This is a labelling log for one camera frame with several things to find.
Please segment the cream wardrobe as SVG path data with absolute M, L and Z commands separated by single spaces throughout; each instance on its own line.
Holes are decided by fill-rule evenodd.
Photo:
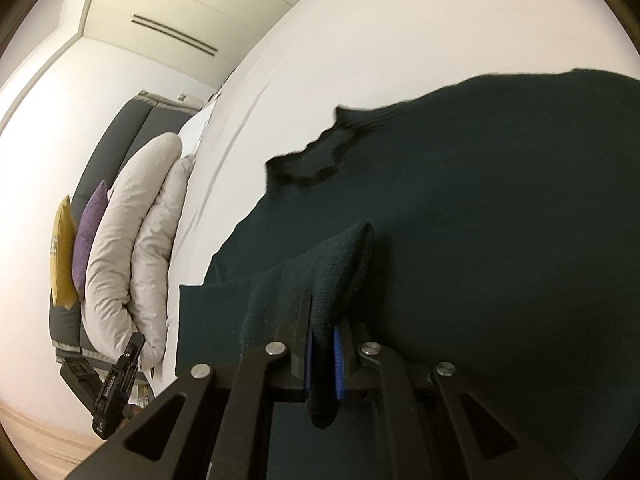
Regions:
M 219 88 L 299 0 L 90 0 L 86 37 Z

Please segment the white bed with sheet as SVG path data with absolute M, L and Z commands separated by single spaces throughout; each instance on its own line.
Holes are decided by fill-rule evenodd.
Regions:
M 222 85 L 195 153 L 168 273 L 167 348 L 149 374 L 175 379 L 179 288 L 266 188 L 270 158 L 299 152 L 338 106 L 378 108 L 484 74 L 595 68 L 637 77 L 638 51 L 603 0 L 300 0 Z

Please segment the dark grey headboard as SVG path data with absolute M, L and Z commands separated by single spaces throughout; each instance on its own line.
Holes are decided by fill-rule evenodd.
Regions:
M 146 91 L 127 101 L 96 144 L 70 199 L 73 220 L 80 221 L 100 182 L 113 184 L 126 162 L 144 144 L 164 132 L 179 131 L 197 112 L 186 104 Z M 58 361 L 83 356 L 99 370 L 106 370 L 113 363 L 93 348 L 82 327 L 79 304 L 70 309 L 50 306 L 49 333 Z

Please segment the white pillow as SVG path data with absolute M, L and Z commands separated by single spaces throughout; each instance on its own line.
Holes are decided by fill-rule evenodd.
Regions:
M 182 157 L 192 156 L 198 150 L 216 104 L 216 101 L 210 101 L 180 128 L 178 136 L 182 143 Z

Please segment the purple cushion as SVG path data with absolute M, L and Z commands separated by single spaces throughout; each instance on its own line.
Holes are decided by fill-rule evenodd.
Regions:
M 72 281 L 79 300 L 85 297 L 90 252 L 109 199 L 106 181 L 102 180 L 90 196 L 80 217 L 72 259 Z

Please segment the yellow cushion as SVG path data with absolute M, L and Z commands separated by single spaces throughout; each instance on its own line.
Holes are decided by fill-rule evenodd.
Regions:
M 72 275 L 75 236 L 70 196 L 65 196 L 54 217 L 49 268 L 52 304 L 66 310 L 70 310 L 78 300 Z

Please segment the dark green knit sweater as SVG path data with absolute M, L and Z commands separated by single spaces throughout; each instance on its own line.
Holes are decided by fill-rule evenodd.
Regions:
M 336 113 L 270 159 L 255 208 L 180 289 L 177 372 L 236 362 L 314 298 L 407 361 L 453 362 L 577 477 L 639 422 L 639 84 L 477 77 Z

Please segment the beige folded duvet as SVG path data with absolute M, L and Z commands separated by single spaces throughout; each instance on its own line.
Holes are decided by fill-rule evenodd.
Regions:
M 96 351 L 112 360 L 133 333 L 142 333 L 144 372 L 165 354 L 169 260 L 192 169 L 178 134 L 143 145 L 116 177 L 91 246 L 84 329 Z

